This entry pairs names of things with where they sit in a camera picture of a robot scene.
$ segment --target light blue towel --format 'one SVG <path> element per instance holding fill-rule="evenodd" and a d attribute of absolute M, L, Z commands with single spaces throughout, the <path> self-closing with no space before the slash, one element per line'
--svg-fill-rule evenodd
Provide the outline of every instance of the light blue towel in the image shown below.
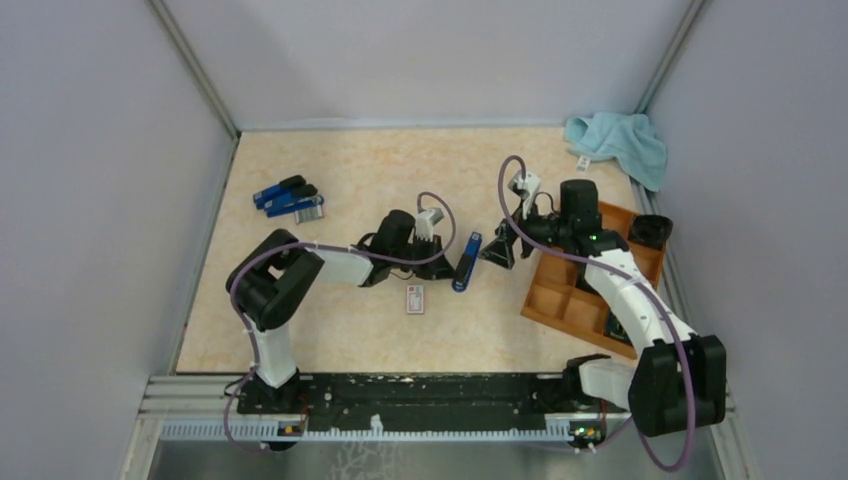
<path fill-rule="evenodd" d="M 652 192 L 662 186 L 668 158 L 656 134 L 648 116 L 642 114 L 596 113 L 565 123 L 565 139 L 574 144 L 571 153 L 593 162 L 617 158 L 622 170 Z"/>

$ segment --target gray wall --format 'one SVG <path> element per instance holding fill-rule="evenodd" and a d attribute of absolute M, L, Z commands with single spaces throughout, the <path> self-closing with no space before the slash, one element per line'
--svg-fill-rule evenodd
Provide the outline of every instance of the gray wall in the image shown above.
<path fill-rule="evenodd" d="M 716 1 L 650 113 L 699 325 L 765 478 L 848 478 L 848 2 Z"/>
<path fill-rule="evenodd" d="M 167 0 L 236 124 L 560 124 L 632 111 L 687 0 Z"/>
<path fill-rule="evenodd" d="M 229 139 L 141 0 L 0 2 L 0 478 L 117 475 Z"/>

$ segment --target table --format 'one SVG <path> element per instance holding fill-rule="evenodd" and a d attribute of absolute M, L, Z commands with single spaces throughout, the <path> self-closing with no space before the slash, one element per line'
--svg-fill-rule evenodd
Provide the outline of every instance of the table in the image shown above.
<path fill-rule="evenodd" d="M 602 200 L 635 209 L 630 181 L 618 165 L 596 163 L 578 173 L 562 133 L 561 128 L 244 133 L 177 371 L 247 370 L 249 342 L 224 284 L 275 228 L 303 241 L 349 245 L 376 231 L 390 209 L 414 213 L 416 194 L 430 190 L 456 215 L 457 240 L 447 254 L 456 266 L 472 231 L 483 234 L 484 245 L 494 238 L 502 218 L 498 168 L 511 154 L 525 159 L 528 170 L 541 176 L 542 190 L 557 202 L 561 181 L 585 177 L 598 185 Z M 325 197 L 324 219 L 295 225 L 291 215 L 269 219 L 255 210 L 254 192 L 295 174 Z M 518 199 L 511 197 L 514 208 Z M 547 198 L 538 202 L 548 211 Z M 437 232 L 446 240 L 449 228 L 444 220 Z M 515 248 L 517 254 L 520 245 Z M 447 280 L 389 277 L 369 289 L 316 283 L 290 320 L 294 358 L 305 372 L 533 372 L 559 371 L 569 358 L 602 351 L 519 315 L 537 262 L 538 252 L 518 259 L 511 271 L 478 261 L 462 294 Z M 407 284 L 424 285 L 424 315 L 406 314 Z"/>

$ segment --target wooden tray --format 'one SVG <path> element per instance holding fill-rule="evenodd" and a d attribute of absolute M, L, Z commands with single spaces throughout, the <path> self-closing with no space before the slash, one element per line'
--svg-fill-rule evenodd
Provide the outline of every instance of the wooden tray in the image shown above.
<path fill-rule="evenodd" d="M 617 231 L 625 239 L 630 234 L 633 218 L 639 215 L 604 202 L 599 202 L 599 210 L 603 215 L 603 227 Z M 662 250 L 654 250 L 631 242 L 627 244 L 639 270 L 657 288 L 665 245 Z M 577 267 L 573 263 L 543 253 L 521 315 L 619 355 L 636 358 L 633 347 L 604 334 L 609 317 L 609 306 L 604 299 L 577 288 L 576 284 Z"/>

